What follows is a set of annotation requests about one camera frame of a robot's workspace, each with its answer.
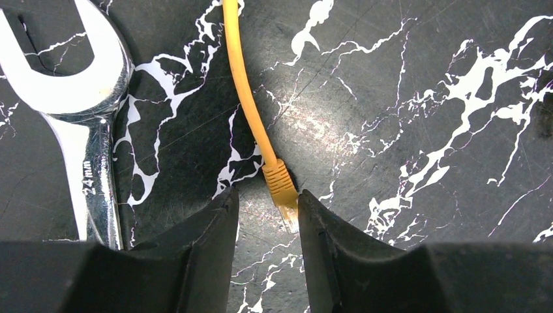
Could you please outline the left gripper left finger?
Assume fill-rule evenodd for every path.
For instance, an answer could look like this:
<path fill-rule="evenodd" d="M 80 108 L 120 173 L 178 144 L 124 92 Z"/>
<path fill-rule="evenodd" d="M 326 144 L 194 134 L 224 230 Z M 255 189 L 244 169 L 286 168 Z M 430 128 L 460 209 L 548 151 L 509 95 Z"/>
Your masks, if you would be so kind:
<path fill-rule="evenodd" d="M 228 188 L 129 251 L 3 241 L 1 311 L 225 312 L 238 220 L 238 193 Z"/>

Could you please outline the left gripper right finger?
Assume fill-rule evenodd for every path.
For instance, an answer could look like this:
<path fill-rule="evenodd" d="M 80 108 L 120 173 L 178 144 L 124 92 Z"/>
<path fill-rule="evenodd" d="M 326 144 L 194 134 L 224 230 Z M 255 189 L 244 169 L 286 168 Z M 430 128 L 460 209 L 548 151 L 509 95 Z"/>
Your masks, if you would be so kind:
<path fill-rule="evenodd" d="M 312 312 L 551 312 L 552 245 L 423 243 L 402 250 L 299 195 Z"/>

